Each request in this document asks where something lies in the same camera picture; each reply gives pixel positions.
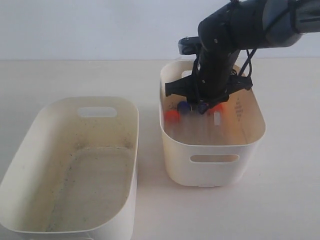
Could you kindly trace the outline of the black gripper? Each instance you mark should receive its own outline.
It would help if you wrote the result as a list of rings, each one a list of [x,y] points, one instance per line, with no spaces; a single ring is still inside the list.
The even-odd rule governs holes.
[[[217,55],[200,49],[193,62],[191,74],[164,84],[165,96],[185,97],[190,104],[219,104],[231,94],[251,90],[251,77],[234,69],[240,50]]]

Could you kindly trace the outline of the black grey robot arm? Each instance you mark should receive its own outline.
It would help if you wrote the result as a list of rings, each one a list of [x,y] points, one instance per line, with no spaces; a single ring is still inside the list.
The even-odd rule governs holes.
[[[179,53],[196,58],[190,75],[165,84],[165,95],[191,104],[225,102],[253,86],[243,69],[233,73],[241,51],[251,59],[259,49],[287,48],[319,30],[317,0],[232,0],[198,24],[197,36],[179,40]]]

